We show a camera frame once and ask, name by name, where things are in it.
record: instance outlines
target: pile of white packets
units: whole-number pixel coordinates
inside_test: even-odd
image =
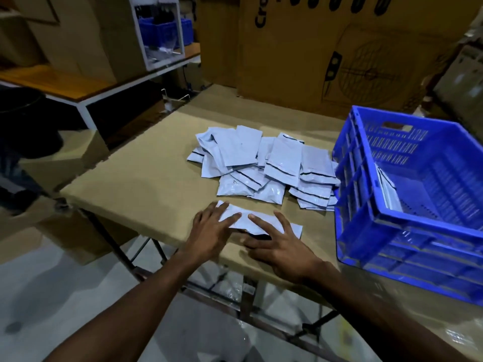
[[[188,157],[202,163],[202,177],[220,177],[216,195],[243,195],[281,205],[286,185],[300,208],[334,211],[337,163],[327,150],[305,145],[285,133],[262,137],[245,127],[210,127],[198,133]]]

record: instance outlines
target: blue plastic crate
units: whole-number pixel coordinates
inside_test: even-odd
[[[181,18],[183,44],[193,43],[193,24],[190,19]],[[176,22],[153,24],[153,18],[139,19],[142,42],[145,46],[179,48]]]
[[[340,261],[483,305],[483,148],[461,125],[353,107],[332,156]],[[404,212],[385,206],[374,163]]]

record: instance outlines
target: white metal table frame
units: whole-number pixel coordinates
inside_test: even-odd
[[[107,88],[107,90],[103,90],[96,95],[93,95],[91,97],[88,97],[86,99],[79,100],[79,101],[73,101],[73,100],[70,100],[68,98],[58,97],[58,96],[51,95],[51,94],[45,94],[45,96],[48,99],[55,100],[55,101],[58,101],[60,103],[69,104],[71,106],[76,107],[77,111],[81,115],[82,120],[86,124],[87,128],[97,131],[96,124],[94,123],[94,120],[92,119],[92,117],[89,113],[88,105],[90,105],[92,103],[96,103],[96,102],[98,102],[102,99],[105,99],[105,98],[110,97],[114,94],[120,93],[121,91],[129,89],[133,86],[139,85],[142,82],[148,81],[148,80],[155,78],[157,76],[164,75],[165,73],[170,72],[172,70],[175,70],[178,67],[182,67],[184,65],[189,64],[190,62],[196,62],[198,60],[199,60],[199,54],[197,54],[196,56],[190,57],[188,59],[182,60],[180,62],[173,63],[171,65],[167,65],[162,69],[159,69],[157,71],[149,73],[148,75],[144,75],[140,78],[137,78],[136,80],[126,82],[122,85],[114,85],[114,86],[112,86],[112,88]],[[0,85],[4,85],[4,86],[8,86],[8,87],[22,87],[23,86],[23,85],[12,84],[10,82],[3,81],[1,79],[0,79]]]
[[[161,264],[163,265],[168,260],[159,242],[152,238],[148,238],[131,259],[128,258],[94,213],[82,208],[79,208],[79,211],[92,223],[96,231],[101,235],[106,243],[109,244],[118,260],[139,282],[144,281],[152,274],[152,272],[135,266],[133,263],[141,250],[146,246],[149,241],[153,241],[156,250],[160,254]],[[242,287],[240,302],[234,301],[226,296],[214,292],[213,287],[220,281],[222,281],[225,276],[226,273],[221,274],[218,277],[218,280],[214,283],[214,285],[209,288],[200,286],[192,281],[187,281],[184,286],[181,287],[179,293],[182,293],[185,296],[197,300],[198,302],[211,306],[218,311],[221,311],[247,324],[250,324],[251,326],[261,329],[264,332],[274,335],[275,337],[280,338],[287,343],[293,344],[294,346],[306,350],[307,352],[313,353],[316,356],[321,357],[327,361],[348,362],[346,359],[337,356],[328,347],[328,345],[325,344],[321,346],[318,338],[318,336],[320,335],[320,328],[324,324],[331,321],[333,318],[337,317],[339,315],[338,311],[332,310],[331,312],[329,312],[329,314],[319,318],[315,323],[303,323],[300,328],[301,330],[298,333],[290,334],[287,332],[287,326],[284,325],[283,322],[265,314],[261,308],[254,305],[255,295],[258,289],[258,281],[252,280],[251,278],[244,275],[244,283]],[[317,337],[317,344],[302,339],[302,337],[305,335],[315,335]]]

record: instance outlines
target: orange wooden tabletop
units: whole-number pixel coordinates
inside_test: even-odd
[[[199,54],[199,43],[192,43],[184,48],[185,59]],[[87,97],[109,90],[121,83],[107,82],[88,78],[82,75],[69,74],[54,70],[50,65],[33,67],[13,67],[0,70],[0,80],[15,85],[27,86],[72,101],[80,101]]]

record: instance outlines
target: wooden table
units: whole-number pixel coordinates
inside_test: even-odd
[[[308,145],[331,150],[343,121],[245,100],[237,97],[234,89],[214,85],[74,180],[61,194],[80,208],[173,246],[185,242],[191,219],[213,200],[229,199],[236,206],[267,214],[281,210],[291,222],[303,225],[301,240],[355,284],[399,306],[463,353],[483,360],[483,308],[339,263],[333,213],[302,210],[288,192],[281,206],[245,197],[216,197],[218,179],[201,178],[200,165],[187,162],[186,157],[197,146],[196,133],[210,126],[238,124],[260,129],[264,135],[286,132],[304,139]],[[281,280],[269,266],[249,258],[236,236],[221,252],[219,263],[242,273],[247,281],[267,281],[325,302],[310,290]],[[250,309],[244,318],[242,308],[243,305],[234,316],[306,347],[299,344],[300,339],[293,340],[273,327],[267,330],[257,324],[257,319],[249,316]],[[325,352],[311,352],[328,360],[340,360]]]
[[[86,128],[97,129],[89,113],[88,105],[194,62],[199,59],[199,43],[185,46],[184,52],[183,60],[154,71],[147,71],[142,76],[121,83],[106,82],[82,75],[56,71],[50,65],[37,65],[0,70],[0,84],[10,87],[26,86],[38,89],[44,92],[49,99],[75,106],[86,124]]]

